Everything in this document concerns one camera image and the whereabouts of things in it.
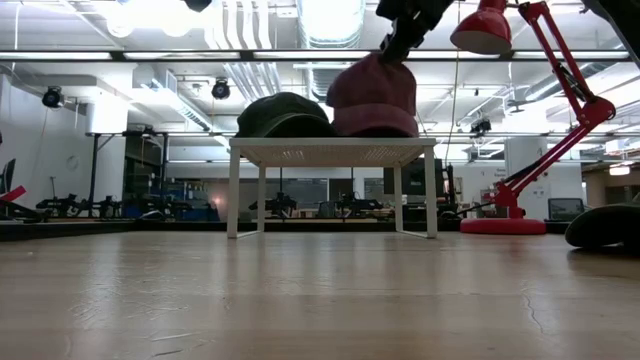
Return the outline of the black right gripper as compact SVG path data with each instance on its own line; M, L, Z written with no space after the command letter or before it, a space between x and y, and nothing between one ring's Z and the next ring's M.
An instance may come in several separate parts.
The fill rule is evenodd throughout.
M405 60L452 3L453 0L380 0L376 15L393 21L393 32L387 33L380 44L381 51L387 53L387 62Z

